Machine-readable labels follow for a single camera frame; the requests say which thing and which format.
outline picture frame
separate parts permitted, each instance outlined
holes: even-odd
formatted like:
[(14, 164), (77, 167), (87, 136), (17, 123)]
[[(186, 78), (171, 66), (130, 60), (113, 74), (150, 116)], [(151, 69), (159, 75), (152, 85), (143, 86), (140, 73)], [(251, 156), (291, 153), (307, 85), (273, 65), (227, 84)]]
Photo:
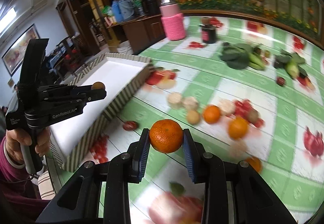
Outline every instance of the picture frame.
[(10, 76), (12, 76), (22, 64), (29, 40), (38, 38), (39, 34), (35, 24), (32, 24), (4, 53), (2, 60)]

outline white wall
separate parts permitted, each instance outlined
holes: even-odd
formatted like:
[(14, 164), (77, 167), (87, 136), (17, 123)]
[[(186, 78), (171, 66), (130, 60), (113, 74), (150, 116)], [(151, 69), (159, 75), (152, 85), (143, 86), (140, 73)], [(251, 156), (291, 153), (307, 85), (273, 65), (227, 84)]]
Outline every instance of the white wall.
[[(46, 54), (49, 54), (54, 50), (55, 46), (64, 38), (68, 36), (63, 23), (58, 15), (58, 12), (54, 7), (47, 7), (37, 13), (34, 17), (28, 19), (24, 24), (19, 26), (17, 32), (15, 32), (11, 38), (7, 39), (7, 42), (0, 46), (0, 106), (7, 106), (12, 94), (13, 87), (8, 86), (10, 74), (4, 65), (2, 56), (8, 50), (8, 48), (25, 32), (25, 30), (35, 24), (36, 30), (40, 38), (49, 38), (48, 45), (46, 47)], [(21, 66), (12, 76), (15, 84), (19, 81)]]

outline pink thermos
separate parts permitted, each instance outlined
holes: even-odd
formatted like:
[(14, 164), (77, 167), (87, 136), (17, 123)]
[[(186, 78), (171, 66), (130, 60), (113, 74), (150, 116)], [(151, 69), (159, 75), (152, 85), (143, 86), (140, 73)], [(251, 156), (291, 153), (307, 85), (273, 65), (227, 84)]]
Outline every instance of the pink thermos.
[(172, 41), (181, 40), (186, 37), (183, 25), (183, 14), (175, 0), (160, 0), (162, 24), (165, 35)]

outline tangerine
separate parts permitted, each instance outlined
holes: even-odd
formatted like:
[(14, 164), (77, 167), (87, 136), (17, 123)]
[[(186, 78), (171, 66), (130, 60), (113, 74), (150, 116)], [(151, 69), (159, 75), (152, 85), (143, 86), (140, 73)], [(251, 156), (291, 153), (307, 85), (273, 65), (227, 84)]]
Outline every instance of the tangerine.
[(208, 105), (204, 109), (204, 112), (202, 113), (202, 117), (204, 118), (205, 122), (209, 124), (216, 123), (221, 117), (221, 110), (219, 107), (215, 105)]
[(153, 148), (164, 154), (177, 151), (183, 143), (182, 128), (171, 119), (155, 122), (150, 129), (149, 136)]
[(254, 170), (256, 170), (258, 173), (261, 172), (262, 163), (259, 158), (252, 156), (252, 157), (245, 159), (245, 161), (248, 162), (254, 168)]
[(237, 140), (243, 138), (248, 130), (248, 121), (240, 116), (237, 116), (228, 125), (228, 135)]

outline blue thermos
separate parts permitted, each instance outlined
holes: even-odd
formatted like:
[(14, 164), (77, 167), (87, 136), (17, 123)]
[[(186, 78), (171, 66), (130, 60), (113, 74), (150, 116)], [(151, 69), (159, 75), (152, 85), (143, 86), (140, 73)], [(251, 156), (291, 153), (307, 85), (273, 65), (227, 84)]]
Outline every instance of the blue thermos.
[(116, 0), (112, 1), (111, 9), (112, 9), (112, 13), (114, 14), (115, 19), (118, 23), (124, 21), (122, 13), (119, 9), (118, 1), (116, 1)]
[(125, 21), (135, 18), (134, 8), (131, 0), (119, 0), (118, 3), (119, 3), (119, 9)]

